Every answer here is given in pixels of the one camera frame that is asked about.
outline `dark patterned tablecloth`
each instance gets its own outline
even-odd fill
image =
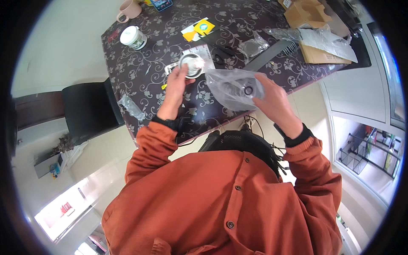
[[[187,42],[181,30],[205,17],[214,18],[220,30],[215,31],[212,38],[218,38],[219,45],[236,49],[240,42],[253,38],[254,31],[272,45],[276,40],[262,29],[289,27],[283,15],[284,9],[277,0],[174,0],[173,3],[162,12],[142,4],[143,11],[138,17],[125,24],[115,22],[102,35],[106,65],[116,99],[127,94],[146,113],[147,118],[138,121],[121,108],[133,138],[157,113],[166,96],[166,91],[161,89],[167,80],[164,67],[177,62],[183,50],[204,43],[201,40]],[[140,27],[148,37],[146,46],[139,51],[119,41],[121,32],[130,25]],[[343,67],[341,64],[306,64],[300,51],[290,57],[279,54],[272,61],[274,65],[268,63],[259,72],[266,73],[288,94]],[[238,53],[226,59],[225,65],[215,65],[216,68],[242,68],[245,66],[244,57]],[[186,88],[183,103],[185,108],[181,109],[181,114],[191,119],[177,139],[178,143],[244,114],[220,105],[208,89],[204,75]]]

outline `chair backrest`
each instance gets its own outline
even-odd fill
[[[74,145],[124,124],[115,97],[109,96],[107,88],[111,91],[112,87],[105,84],[107,81],[76,84],[61,91],[65,119]]]

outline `pink mug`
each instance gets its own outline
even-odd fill
[[[119,7],[119,14],[116,16],[116,20],[119,23],[126,23],[129,21],[129,19],[136,18],[141,12],[142,8],[138,3],[136,3],[134,0],[126,0]],[[119,17],[121,15],[126,16],[126,19],[124,21],[119,20]]]

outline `plastic wrap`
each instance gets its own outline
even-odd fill
[[[126,94],[118,101],[119,104],[123,105],[124,108],[129,112],[129,114],[135,117],[137,120],[144,120],[146,115],[142,112],[139,107],[133,102],[133,100],[128,97]]]
[[[232,111],[248,111],[257,109],[252,98],[265,96],[264,87],[255,74],[241,69],[210,69],[205,77],[208,88],[220,104]]]
[[[259,53],[269,48],[269,43],[254,31],[254,38],[241,42],[238,50],[244,55],[245,64],[248,64]]]
[[[318,29],[263,29],[277,40],[301,42],[305,46],[321,49],[337,57],[358,63],[357,57],[350,46],[351,36],[343,39],[330,31],[329,25]]]
[[[337,57],[358,63],[350,42],[333,34],[327,24],[319,29],[299,29],[299,32],[303,45],[321,49]]]
[[[276,40],[286,40],[290,42],[299,42],[302,38],[300,32],[296,28],[281,29],[281,28],[265,28],[263,31]]]

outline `yellow paper tag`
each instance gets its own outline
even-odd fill
[[[194,30],[197,31],[200,35],[204,35],[204,33],[208,34],[211,30],[215,27],[215,25],[211,24],[207,20],[200,20],[195,26]]]
[[[191,32],[187,32],[187,33],[183,34],[183,37],[187,40],[187,42],[191,42],[193,40],[195,34],[197,34],[196,31],[191,31]]]

